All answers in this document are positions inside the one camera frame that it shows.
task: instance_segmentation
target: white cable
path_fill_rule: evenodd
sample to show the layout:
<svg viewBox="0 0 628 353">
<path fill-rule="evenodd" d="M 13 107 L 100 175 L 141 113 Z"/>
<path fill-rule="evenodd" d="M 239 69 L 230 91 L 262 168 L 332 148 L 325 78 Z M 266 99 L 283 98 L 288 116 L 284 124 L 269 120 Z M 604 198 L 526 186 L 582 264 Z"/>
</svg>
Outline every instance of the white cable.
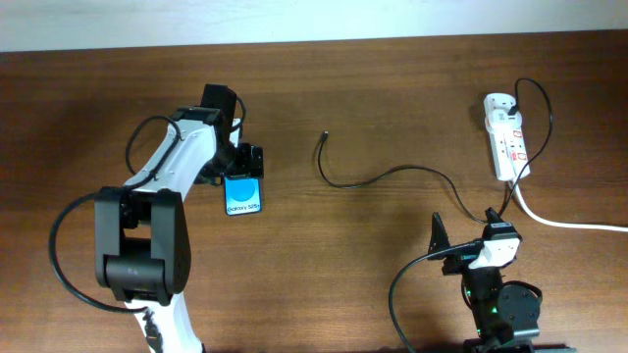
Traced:
<svg viewBox="0 0 628 353">
<path fill-rule="evenodd" d="M 548 221 L 546 219 L 542 219 L 541 217 L 535 215 L 526 205 L 525 201 L 523 201 L 523 196 L 521 196 L 521 191 L 519 191 L 519 185 L 514 188 L 514 194 L 516 196 L 519 205 L 528 214 L 528 216 L 532 217 L 533 220 L 542 223 L 544 225 L 553 226 L 553 227 L 567 227 L 567 228 L 575 228 L 575 229 L 597 229 L 597 230 L 610 230 L 610 231 L 625 231 L 628 232 L 628 227 L 616 227 L 616 226 L 604 226 L 604 225 L 582 225 L 582 224 L 567 224 L 561 222 Z"/>
</svg>

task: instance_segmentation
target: wooden table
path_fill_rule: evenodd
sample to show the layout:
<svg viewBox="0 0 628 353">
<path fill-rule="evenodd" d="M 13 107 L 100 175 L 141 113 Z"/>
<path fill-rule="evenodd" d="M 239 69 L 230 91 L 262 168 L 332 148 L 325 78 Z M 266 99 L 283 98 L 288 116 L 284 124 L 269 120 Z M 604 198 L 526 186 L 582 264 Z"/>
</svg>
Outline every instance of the wooden table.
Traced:
<svg viewBox="0 0 628 353">
<path fill-rule="evenodd" d="M 452 243 L 480 236 L 436 176 L 404 172 L 371 187 L 328 187 L 314 163 L 354 181 L 404 163 L 447 174 L 471 211 L 500 204 L 482 100 L 540 81 L 555 110 L 547 152 L 523 182 L 552 220 L 626 225 L 628 32 L 449 36 L 1 54 L 0 351 L 147 352 L 131 316 L 80 303 L 52 274 L 53 219 L 74 198 L 128 177 L 124 148 L 142 119 L 197 104 L 223 82 L 246 102 L 244 139 L 264 147 L 265 208 L 230 218 L 223 191 L 185 201 L 192 270 L 185 289 L 211 351 L 377 351 L 400 340 L 387 294 L 396 272 L 427 251 L 438 211 Z M 545 138 L 541 95 L 522 87 L 528 151 Z M 140 165 L 164 126 L 133 149 Z M 524 237 L 507 279 L 543 289 L 541 337 L 582 352 L 628 345 L 628 235 L 542 226 L 516 206 Z M 115 303 L 94 278 L 93 207 L 63 224 L 62 267 L 87 294 Z M 396 307 L 417 346 L 476 335 L 459 277 L 421 264 Z"/>
</svg>

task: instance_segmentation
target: power strip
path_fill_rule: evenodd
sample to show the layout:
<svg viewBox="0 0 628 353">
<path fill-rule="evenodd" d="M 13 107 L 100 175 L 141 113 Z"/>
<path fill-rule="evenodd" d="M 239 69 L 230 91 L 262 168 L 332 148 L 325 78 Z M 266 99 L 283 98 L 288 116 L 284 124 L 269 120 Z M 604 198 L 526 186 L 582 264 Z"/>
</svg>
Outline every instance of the power strip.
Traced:
<svg viewBox="0 0 628 353">
<path fill-rule="evenodd" d="M 505 93 L 491 93 L 484 99 L 484 123 L 491 139 L 495 173 L 501 181 L 514 181 L 528 162 L 521 113 L 508 114 L 515 104 L 514 97 Z M 530 167 L 526 167 L 521 177 L 529 173 Z"/>
</svg>

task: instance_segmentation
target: white wall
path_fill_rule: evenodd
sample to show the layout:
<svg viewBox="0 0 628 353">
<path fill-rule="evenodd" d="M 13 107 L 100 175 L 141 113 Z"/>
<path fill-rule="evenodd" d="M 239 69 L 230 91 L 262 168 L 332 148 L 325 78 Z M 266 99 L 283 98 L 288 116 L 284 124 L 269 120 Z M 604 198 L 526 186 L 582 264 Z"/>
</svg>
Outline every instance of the white wall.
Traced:
<svg viewBox="0 0 628 353">
<path fill-rule="evenodd" d="M 628 27 L 628 0 L 0 0 L 0 51 Z"/>
</svg>

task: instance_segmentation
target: white power strip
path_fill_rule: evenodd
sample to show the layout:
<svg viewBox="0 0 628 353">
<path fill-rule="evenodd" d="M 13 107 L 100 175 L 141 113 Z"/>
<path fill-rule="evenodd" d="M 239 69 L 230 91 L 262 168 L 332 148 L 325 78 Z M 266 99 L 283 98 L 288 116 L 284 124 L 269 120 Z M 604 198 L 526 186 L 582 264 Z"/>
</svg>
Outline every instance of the white power strip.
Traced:
<svg viewBox="0 0 628 353">
<path fill-rule="evenodd" d="M 521 169 L 528 162 L 526 146 L 523 142 L 523 131 L 521 125 L 523 118 L 518 111 L 509 115 L 510 109 L 515 106 L 515 99 L 504 93 L 491 93 L 484 100 L 484 110 L 486 112 L 485 125 L 491 139 L 493 149 L 493 161 L 495 162 L 495 172 L 497 179 L 508 181 L 512 188 L 517 180 Z M 526 167 L 521 174 L 521 178 L 530 173 L 530 167 Z M 628 232 L 628 227 L 616 227 L 605 225 L 581 225 L 548 221 L 533 213 L 526 205 L 521 195 L 521 190 L 517 184 L 512 190 L 516 200 L 523 211 L 535 221 L 553 227 L 567 227 L 578 229 L 597 229 L 611 231 Z"/>
</svg>

